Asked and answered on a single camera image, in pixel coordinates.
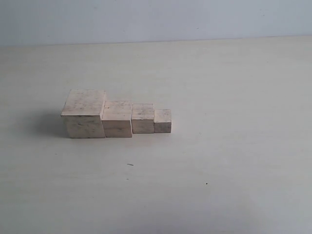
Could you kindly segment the smallest wooden cube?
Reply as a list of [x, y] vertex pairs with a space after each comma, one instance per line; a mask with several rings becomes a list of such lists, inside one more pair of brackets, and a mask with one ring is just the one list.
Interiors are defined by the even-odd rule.
[[170, 133], [172, 118], [170, 109], [155, 109], [154, 132]]

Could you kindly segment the third largest wooden cube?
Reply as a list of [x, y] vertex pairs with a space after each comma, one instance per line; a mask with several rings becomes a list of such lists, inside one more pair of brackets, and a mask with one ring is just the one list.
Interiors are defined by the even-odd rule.
[[155, 109], [153, 104], [132, 104], [132, 131], [134, 134], [154, 133]]

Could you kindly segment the second largest wooden cube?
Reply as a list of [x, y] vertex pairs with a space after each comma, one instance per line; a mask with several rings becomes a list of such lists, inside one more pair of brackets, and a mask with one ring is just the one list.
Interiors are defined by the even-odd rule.
[[132, 137], [132, 104], [129, 101], [106, 101], [102, 124], [106, 137]]

